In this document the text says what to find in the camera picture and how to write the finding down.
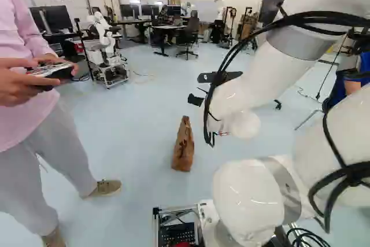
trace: gray sweatpants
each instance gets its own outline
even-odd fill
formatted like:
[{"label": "gray sweatpants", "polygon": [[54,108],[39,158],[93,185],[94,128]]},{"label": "gray sweatpants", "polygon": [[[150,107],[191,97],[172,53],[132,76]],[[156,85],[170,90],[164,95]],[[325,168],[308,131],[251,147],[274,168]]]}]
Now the gray sweatpants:
[{"label": "gray sweatpants", "polygon": [[0,153],[0,211],[43,236],[57,227],[58,215],[43,197],[36,153],[63,174],[80,196],[89,195],[97,181],[74,122],[60,104],[25,141]]}]

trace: hand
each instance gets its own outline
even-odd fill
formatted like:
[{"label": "hand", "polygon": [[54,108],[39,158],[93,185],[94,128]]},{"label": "hand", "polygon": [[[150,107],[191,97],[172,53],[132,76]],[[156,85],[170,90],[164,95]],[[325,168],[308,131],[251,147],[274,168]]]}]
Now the hand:
[{"label": "hand", "polygon": [[24,104],[41,92],[35,86],[58,86],[58,79],[39,78],[16,73],[15,67],[35,67],[36,62],[26,59],[0,58],[0,106]]},{"label": "hand", "polygon": [[69,61],[64,60],[62,58],[56,57],[55,55],[53,55],[51,53],[47,53],[47,54],[44,54],[44,55],[35,57],[34,58],[34,61],[36,61],[37,63],[40,63],[40,62],[49,62],[51,64],[55,64],[55,63],[70,63],[71,65],[73,65],[73,71],[71,72],[71,74],[73,76],[75,76],[77,74],[77,72],[79,71],[79,66],[76,63],[72,63],[72,62],[69,62]]}]

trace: brown paper bag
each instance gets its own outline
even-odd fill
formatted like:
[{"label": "brown paper bag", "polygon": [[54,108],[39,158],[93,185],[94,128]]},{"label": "brown paper bag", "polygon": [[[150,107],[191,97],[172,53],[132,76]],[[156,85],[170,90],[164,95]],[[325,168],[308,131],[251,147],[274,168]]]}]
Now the brown paper bag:
[{"label": "brown paper bag", "polygon": [[193,164],[194,140],[188,116],[183,116],[173,150],[172,169],[189,172]]}]

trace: person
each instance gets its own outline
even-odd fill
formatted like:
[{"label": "person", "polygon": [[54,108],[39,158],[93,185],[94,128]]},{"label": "person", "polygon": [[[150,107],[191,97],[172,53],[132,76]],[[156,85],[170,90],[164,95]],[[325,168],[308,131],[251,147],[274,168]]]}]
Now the person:
[{"label": "person", "polygon": [[[71,116],[55,90],[57,79],[25,74],[40,62],[65,62],[40,36],[23,0],[0,0],[0,211],[12,215],[44,246],[64,247],[58,215],[42,194],[37,155],[74,185],[81,198],[118,192],[121,182],[97,182]],[[75,65],[73,74],[78,68]]]},{"label": "person", "polygon": [[[173,24],[173,16],[168,15],[168,6],[163,5],[159,16],[157,17],[159,25],[172,25]],[[172,44],[173,36],[175,35],[174,30],[167,30],[167,43]]]},{"label": "person", "polygon": [[[360,68],[359,72],[369,72],[370,71],[370,52],[363,52],[360,54]],[[360,79],[349,79],[345,77],[338,77],[335,81],[332,95],[329,98],[330,108],[341,102],[348,95],[353,94],[358,91],[366,84],[370,83],[370,78],[360,78]]]}]

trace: game controller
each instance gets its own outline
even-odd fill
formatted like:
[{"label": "game controller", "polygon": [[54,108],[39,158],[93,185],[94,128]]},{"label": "game controller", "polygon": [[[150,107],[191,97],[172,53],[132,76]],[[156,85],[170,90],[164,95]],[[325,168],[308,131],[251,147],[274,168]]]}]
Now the game controller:
[{"label": "game controller", "polygon": [[[40,78],[55,78],[61,80],[70,80],[73,78],[73,64],[68,62],[60,62],[54,64],[48,64],[46,62],[40,63],[37,68],[27,69],[27,75],[37,76]],[[42,91],[50,91],[53,86],[36,86]]]}]

